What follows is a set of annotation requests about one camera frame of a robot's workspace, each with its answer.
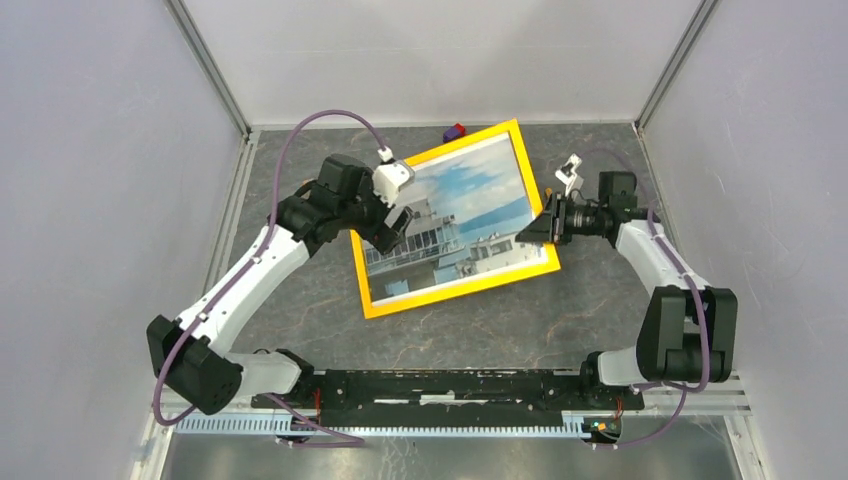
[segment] enclosure wall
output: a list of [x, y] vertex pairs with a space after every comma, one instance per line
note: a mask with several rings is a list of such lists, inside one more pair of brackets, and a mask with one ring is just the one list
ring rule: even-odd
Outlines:
[[698, 0], [185, 0], [253, 124], [632, 120]]
[[0, 8], [0, 477], [123, 478], [240, 142], [159, 1]]
[[721, 2], [646, 128], [687, 260], [739, 295], [736, 365], [776, 478], [848, 467], [846, 18]]

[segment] aluminum frame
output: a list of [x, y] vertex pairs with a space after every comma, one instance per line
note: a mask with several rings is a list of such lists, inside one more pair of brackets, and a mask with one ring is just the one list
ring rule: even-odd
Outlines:
[[256, 147], [259, 144], [260, 133], [251, 133], [240, 150], [233, 173], [233, 180], [227, 189], [227, 203], [224, 206], [224, 212], [218, 223], [218, 234], [215, 237], [212, 259], [209, 263], [209, 270], [206, 273], [203, 292], [208, 292], [215, 286], [215, 283], [229, 269], [233, 239], [235, 239], [236, 227], [241, 217], [241, 209], [244, 205], [244, 197], [247, 192], [247, 184], [250, 181], [250, 172], [253, 168], [253, 159], [256, 156]]
[[636, 117], [636, 121], [634, 122], [636, 128], [645, 128], [645, 125], [647, 125], [651, 120], [651, 117], [657, 110], [657, 106], [660, 104], [666, 92], [668, 92], [669, 87], [671, 87], [672, 82], [674, 82], [674, 79], [677, 77], [677, 72], [680, 71], [680, 67], [683, 65], [686, 57], [689, 56], [692, 46], [695, 44], [695, 41], [698, 40], [698, 37], [704, 29], [704, 25], [706, 25], [710, 16], [712, 16], [718, 3], [719, 0], [701, 0], [701, 3], [695, 10], [695, 14], [689, 21], [689, 25], [687, 25], [686, 30], [683, 32], [683, 36], [680, 37], [674, 52], [668, 59], [668, 63], [666, 63], [662, 74], [660, 74], [657, 84], [654, 85], [654, 89], [648, 96], [645, 106], [642, 107], [642, 111], [639, 113], [639, 116]]
[[224, 109], [227, 111], [227, 115], [229, 115], [233, 125], [235, 125], [236, 129], [238, 129], [243, 136], [247, 137], [251, 133], [250, 124], [247, 122], [247, 118], [245, 118], [241, 108], [239, 108], [238, 102], [236, 102], [233, 92], [230, 91], [230, 87], [227, 85], [226, 80], [224, 80], [224, 76], [221, 74], [218, 64], [216, 64], [215, 59], [212, 58], [212, 53], [209, 51], [209, 47], [206, 46], [206, 42], [203, 41], [203, 37], [200, 35], [200, 31], [198, 31], [197, 25], [194, 23], [194, 19], [191, 18], [191, 14], [189, 13], [185, 3], [183, 3], [183, 0], [164, 1], [168, 10], [171, 12], [171, 15], [173, 15], [174, 21], [185, 37], [186, 43], [188, 43], [191, 52], [200, 64], [200, 68], [203, 70], [203, 73], [206, 75], [209, 83], [212, 84], [212, 88], [215, 89], [215, 94], [224, 105]]

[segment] cloud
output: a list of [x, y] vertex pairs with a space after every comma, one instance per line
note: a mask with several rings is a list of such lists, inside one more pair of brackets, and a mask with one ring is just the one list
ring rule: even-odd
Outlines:
[[427, 197], [440, 214], [453, 213], [463, 222], [525, 195], [508, 136], [485, 148], [463, 150], [416, 168], [415, 183], [404, 190], [399, 203]]

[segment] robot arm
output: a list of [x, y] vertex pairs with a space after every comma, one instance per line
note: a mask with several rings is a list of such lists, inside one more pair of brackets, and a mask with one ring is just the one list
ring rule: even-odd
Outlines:
[[[698, 381], [703, 370], [700, 336], [687, 332], [697, 322], [693, 295], [704, 308], [709, 341], [709, 381], [730, 376], [736, 333], [736, 296], [714, 288], [695, 274], [667, 241], [653, 212], [637, 207], [636, 176], [630, 172], [601, 172], [598, 201], [577, 204], [570, 196], [582, 179], [576, 174], [576, 155], [557, 172], [568, 194], [548, 198], [544, 211], [522, 230], [516, 240], [565, 245], [573, 235], [600, 236], [626, 258], [651, 300], [636, 344], [596, 352], [584, 363], [591, 383], [625, 386], [658, 381]], [[688, 276], [696, 290], [684, 279]]]
[[[385, 222], [398, 194], [413, 179], [413, 170], [395, 160], [374, 171], [343, 155], [324, 160], [318, 178], [279, 203], [276, 223], [262, 228], [252, 247], [210, 291], [174, 321], [160, 315], [150, 323], [147, 338], [155, 374], [186, 333], [183, 324], [199, 318], [202, 323], [177, 352], [166, 385], [208, 415], [236, 397], [290, 391], [301, 374], [296, 357], [234, 354], [233, 342], [271, 292], [341, 230], [355, 230], [381, 253], [393, 249], [404, 238], [412, 212], [404, 208], [391, 226]], [[216, 302], [207, 309], [211, 299]]]

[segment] picture frame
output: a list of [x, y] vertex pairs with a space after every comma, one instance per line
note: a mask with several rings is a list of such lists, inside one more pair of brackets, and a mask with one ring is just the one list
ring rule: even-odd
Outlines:
[[560, 269], [555, 246], [514, 241], [543, 209], [516, 119], [406, 162], [416, 171], [397, 202], [413, 209], [406, 240], [380, 255], [351, 231], [365, 318]]

